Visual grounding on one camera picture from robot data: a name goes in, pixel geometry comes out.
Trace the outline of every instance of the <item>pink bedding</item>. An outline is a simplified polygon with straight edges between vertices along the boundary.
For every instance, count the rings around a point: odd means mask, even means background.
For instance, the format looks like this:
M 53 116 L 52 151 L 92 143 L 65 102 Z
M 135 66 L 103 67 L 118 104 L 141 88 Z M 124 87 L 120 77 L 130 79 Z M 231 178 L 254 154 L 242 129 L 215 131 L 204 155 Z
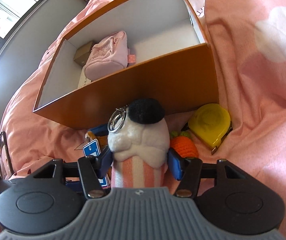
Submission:
M 90 0 L 43 56 L 39 68 L 10 100 L 1 123 L 17 176 L 26 176 L 52 158 L 72 162 L 83 155 L 84 132 L 32 113 L 49 61 L 62 36 L 78 21 L 112 0 Z M 204 0 L 190 0 L 202 14 Z M 197 139 L 204 162 L 227 158 L 278 192 L 286 204 L 286 0 L 205 0 L 220 104 L 234 130 L 211 156 Z M 179 130 L 191 113 L 166 117 Z M 175 188 L 168 177 L 166 185 Z M 205 181 L 201 189 L 210 187 Z M 286 215 L 280 227 L 286 236 Z

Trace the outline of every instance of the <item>open box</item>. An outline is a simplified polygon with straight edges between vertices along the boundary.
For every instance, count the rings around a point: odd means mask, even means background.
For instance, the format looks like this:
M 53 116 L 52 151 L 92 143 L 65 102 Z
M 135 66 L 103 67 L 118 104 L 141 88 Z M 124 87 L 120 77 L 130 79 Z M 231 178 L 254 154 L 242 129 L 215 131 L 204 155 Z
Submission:
M 121 30 L 136 64 L 78 89 L 77 48 Z M 157 99 L 166 114 L 218 103 L 212 51 L 188 0 L 114 0 L 85 18 L 59 44 L 33 112 L 87 129 L 136 98 Z

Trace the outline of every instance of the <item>gray ribbed panel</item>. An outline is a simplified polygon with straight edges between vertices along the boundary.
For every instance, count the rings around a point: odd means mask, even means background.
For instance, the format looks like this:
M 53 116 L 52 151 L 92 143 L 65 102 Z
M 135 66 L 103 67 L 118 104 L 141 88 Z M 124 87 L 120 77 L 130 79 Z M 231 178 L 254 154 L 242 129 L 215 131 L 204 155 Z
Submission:
M 101 199 L 88 200 L 79 216 L 60 230 L 41 236 L 4 231 L 0 240 L 285 240 L 273 230 L 257 236 L 225 232 L 209 223 L 193 200 L 170 195 L 166 187 L 114 188 Z

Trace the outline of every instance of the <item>popcorn plush keychain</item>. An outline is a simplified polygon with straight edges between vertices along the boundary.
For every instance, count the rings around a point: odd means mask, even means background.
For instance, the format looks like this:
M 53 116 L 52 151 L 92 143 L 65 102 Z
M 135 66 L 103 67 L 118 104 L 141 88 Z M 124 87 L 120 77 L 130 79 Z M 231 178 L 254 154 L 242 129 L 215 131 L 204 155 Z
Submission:
M 108 123 L 113 152 L 112 187 L 160 187 L 167 169 L 170 136 L 165 110 L 152 98 L 118 108 Z

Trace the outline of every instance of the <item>black plush nose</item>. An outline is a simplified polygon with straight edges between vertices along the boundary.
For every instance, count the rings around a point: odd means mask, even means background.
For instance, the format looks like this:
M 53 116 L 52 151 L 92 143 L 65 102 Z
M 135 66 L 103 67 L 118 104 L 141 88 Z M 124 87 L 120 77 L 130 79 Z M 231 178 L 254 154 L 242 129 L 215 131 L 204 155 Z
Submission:
M 137 99 L 129 105 L 128 116 L 133 122 L 152 124 L 164 118 L 165 110 L 156 99 Z

